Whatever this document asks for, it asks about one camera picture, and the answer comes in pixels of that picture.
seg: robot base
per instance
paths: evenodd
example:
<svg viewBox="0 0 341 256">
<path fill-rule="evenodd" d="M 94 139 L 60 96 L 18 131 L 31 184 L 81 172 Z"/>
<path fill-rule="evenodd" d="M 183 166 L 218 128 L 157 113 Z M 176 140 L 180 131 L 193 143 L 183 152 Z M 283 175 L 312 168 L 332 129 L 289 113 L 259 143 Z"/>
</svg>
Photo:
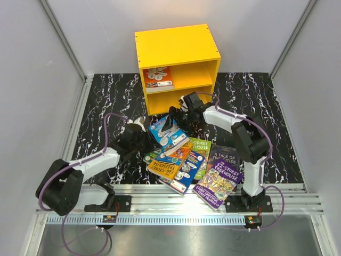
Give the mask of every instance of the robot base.
<svg viewBox="0 0 341 256">
<path fill-rule="evenodd" d="M 132 197 L 131 196 L 116 196 L 114 197 L 112 207 L 107 209 L 103 207 L 103 205 L 86 205 L 84 207 L 85 212 L 116 212 L 115 204 L 119 204 L 119 212 L 130 212 L 130 208 L 132 206 Z"/>
<path fill-rule="evenodd" d="M 230 195 L 225 200 L 226 212 L 273 212 L 270 196 L 265 195 L 265 190 L 257 196 L 250 197 L 241 189 L 241 196 Z"/>
</svg>

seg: black marble surface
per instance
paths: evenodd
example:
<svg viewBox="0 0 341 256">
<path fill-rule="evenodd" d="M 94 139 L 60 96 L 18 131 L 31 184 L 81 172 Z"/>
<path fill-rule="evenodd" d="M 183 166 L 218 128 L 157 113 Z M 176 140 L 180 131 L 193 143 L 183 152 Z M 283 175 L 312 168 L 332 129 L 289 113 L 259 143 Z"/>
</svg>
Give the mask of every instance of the black marble surface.
<svg viewBox="0 0 341 256">
<path fill-rule="evenodd" d="M 303 183 L 282 112 L 268 73 L 219 73 L 214 92 L 223 109 L 260 115 L 273 142 L 273 156 L 265 164 L 265 183 Z M 86 103 L 73 159 L 97 152 L 104 146 L 103 118 L 114 112 L 129 119 L 146 116 L 139 74 L 96 74 Z M 161 118 L 149 116 L 148 123 Z M 213 125 L 194 124 L 192 137 L 233 147 L 232 135 Z M 109 141 L 124 130 L 124 122 L 110 117 Z M 146 170 L 137 153 L 126 164 L 105 170 L 88 182 L 111 184 L 155 184 L 157 176 Z"/>
</svg>

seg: floor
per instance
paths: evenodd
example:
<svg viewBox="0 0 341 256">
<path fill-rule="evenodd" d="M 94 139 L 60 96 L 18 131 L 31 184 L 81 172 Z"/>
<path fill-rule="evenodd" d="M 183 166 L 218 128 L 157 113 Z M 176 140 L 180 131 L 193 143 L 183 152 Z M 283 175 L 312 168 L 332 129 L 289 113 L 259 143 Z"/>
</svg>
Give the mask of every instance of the floor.
<svg viewBox="0 0 341 256">
<path fill-rule="evenodd" d="M 263 216 L 263 225 L 273 221 L 273 216 Z M 83 234 L 90 227 L 66 225 L 67 242 L 80 236 L 69 244 L 74 252 L 93 255 L 103 247 L 105 235 L 98 230 Z M 70 255 L 60 228 L 46 225 L 37 255 Z M 114 226 L 109 233 L 109 245 L 101 255 L 322 256 L 309 216 L 286 215 L 273 228 L 251 233 L 231 226 Z"/>
<path fill-rule="evenodd" d="M 264 121 L 274 145 L 272 158 L 266 163 L 265 183 L 303 183 L 297 159 L 290 141 L 283 115 L 268 73 L 218 73 L 214 92 L 220 106 L 226 110 L 249 114 L 257 113 Z M 147 116 L 139 74 L 95 74 L 86 103 L 72 159 L 80 159 L 104 146 L 103 117 L 118 113 L 129 119 Z M 161 115 L 149 116 L 156 122 Z M 109 139 L 122 131 L 124 122 L 111 118 Z M 233 147 L 231 134 L 213 125 L 195 124 L 192 137 Z M 111 184 L 157 184 L 157 176 L 146 170 L 143 155 L 114 169 L 94 176 L 88 182 Z"/>
</svg>

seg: pile of books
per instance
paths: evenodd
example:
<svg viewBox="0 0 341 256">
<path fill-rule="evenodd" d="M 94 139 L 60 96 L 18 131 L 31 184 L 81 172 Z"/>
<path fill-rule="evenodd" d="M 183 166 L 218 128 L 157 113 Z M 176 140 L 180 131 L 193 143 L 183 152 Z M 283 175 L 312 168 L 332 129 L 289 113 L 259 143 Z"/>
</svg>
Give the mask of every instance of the pile of books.
<svg viewBox="0 0 341 256">
<path fill-rule="evenodd" d="M 188 137 L 175 121 L 163 132 L 166 118 L 149 127 L 162 148 L 144 156 L 148 171 L 181 195 L 194 179 L 199 180 L 193 191 L 217 210 L 243 177 L 236 149 Z"/>
</svg>

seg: book on shelf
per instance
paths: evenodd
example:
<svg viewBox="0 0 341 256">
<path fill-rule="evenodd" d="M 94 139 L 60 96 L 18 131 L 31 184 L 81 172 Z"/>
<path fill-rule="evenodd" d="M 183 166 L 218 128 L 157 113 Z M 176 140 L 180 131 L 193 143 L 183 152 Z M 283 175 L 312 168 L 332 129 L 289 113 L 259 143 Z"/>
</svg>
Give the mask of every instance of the book on shelf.
<svg viewBox="0 0 341 256">
<path fill-rule="evenodd" d="M 174 89 L 169 67 L 149 68 L 143 71 L 146 93 Z"/>
</svg>

